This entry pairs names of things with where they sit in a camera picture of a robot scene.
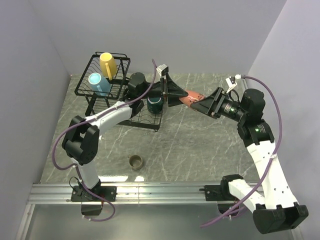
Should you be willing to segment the red orange mug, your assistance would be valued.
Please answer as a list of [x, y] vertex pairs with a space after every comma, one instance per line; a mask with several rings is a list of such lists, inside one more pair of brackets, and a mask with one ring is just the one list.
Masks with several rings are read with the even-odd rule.
[[191, 110], [196, 111], [196, 109], [191, 107], [191, 104], [199, 102], [201, 100], [203, 100], [206, 96], [198, 93], [196, 91], [192, 91], [192, 90], [187, 90], [186, 91], [188, 93], [187, 96], [181, 96], [179, 97], [179, 100], [186, 105], [187, 107], [189, 107]]

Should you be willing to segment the dark green patterned mug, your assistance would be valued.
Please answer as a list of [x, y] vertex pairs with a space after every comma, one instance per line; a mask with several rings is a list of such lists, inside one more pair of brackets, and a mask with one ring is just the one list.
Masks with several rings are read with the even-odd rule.
[[152, 114], [159, 114], [163, 110], [163, 105], [162, 97], [147, 98], [147, 110]]

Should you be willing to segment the yellow ceramic mug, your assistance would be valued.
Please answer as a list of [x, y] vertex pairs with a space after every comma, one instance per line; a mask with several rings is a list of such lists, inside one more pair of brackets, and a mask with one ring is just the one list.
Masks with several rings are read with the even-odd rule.
[[117, 64], [113, 55], [109, 52], [102, 53], [99, 57], [99, 64], [102, 75], [112, 81], [117, 73]]

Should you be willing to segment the light blue ceramic mug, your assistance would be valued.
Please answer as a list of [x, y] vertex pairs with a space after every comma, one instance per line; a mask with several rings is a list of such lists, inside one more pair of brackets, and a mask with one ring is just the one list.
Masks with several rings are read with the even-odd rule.
[[111, 91], [108, 80], [98, 72], [93, 72], [88, 76], [88, 83], [95, 94], [106, 97]]

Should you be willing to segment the olive brown small cup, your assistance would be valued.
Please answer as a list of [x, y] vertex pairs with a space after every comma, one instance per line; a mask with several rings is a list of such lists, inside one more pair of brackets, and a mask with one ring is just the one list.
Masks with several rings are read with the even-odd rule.
[[140, 170], [143, 167], [143, 159], [141, 156], [139, 155], [132, 155], [129, 157], [128, 159], [129, 165], [131, 167], [132, 170]]

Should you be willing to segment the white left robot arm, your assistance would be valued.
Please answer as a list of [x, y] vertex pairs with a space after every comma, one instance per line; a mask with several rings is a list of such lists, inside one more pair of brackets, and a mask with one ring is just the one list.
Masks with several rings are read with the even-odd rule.
[[105, 196], [94, 164], [100, 136], [115, 125], [135, 117], [143, 108], [144, 99], [158, 98], [173, 107], [182, 104], [182, 99], [188, 95], [168, 73], [158, 82], [147, 82], [143, 73], [135, 72], [129, 78], [123, 97], [114, 105], [86, 118], [75, 116], [65, 133], [62, 148], [77, 170], [84, 197], [95, 201]]

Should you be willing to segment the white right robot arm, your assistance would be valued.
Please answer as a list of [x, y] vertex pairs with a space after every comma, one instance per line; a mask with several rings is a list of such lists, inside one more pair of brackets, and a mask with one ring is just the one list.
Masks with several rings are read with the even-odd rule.
[[264, 93], [249, 88], [241, 101], [228, 99], [219, 87], [210, 96], [191, 103], [190, 107], [212, 118], [227, 117], [237, 122], [237, 132], [249, 152], [259, 178], [263, 195], [251, 188], [239, 174], [224, 176], [220, 194], [225, 200], [238, 200], [252, 212], [261, 234], [295, 229], [309, 211], [293, 195], [276, 153], [275, 138], [263, 120]]

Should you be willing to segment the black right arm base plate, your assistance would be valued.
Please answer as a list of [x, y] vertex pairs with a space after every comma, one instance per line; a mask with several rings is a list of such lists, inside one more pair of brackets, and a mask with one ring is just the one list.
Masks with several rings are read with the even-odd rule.
[[205, 185], [200, 188], [199, 191], [204, 192], [207, 202], [236, 200], [236, 198], [230, 194], [229, 189], [221, 185]]

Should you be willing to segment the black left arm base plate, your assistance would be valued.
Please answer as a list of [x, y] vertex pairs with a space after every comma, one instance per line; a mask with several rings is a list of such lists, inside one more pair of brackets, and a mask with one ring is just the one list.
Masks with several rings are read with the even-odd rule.
[[[93, 191], [94, 194], [108, 200], [109, 202], [114, 202], [117, 194], [116, 186], [100, 186], [98, 190]], [[71, 202], [98, 202], [101, 201], [99, 198], [88, 193], [82, 186], [74, 186], [70, 198]]]

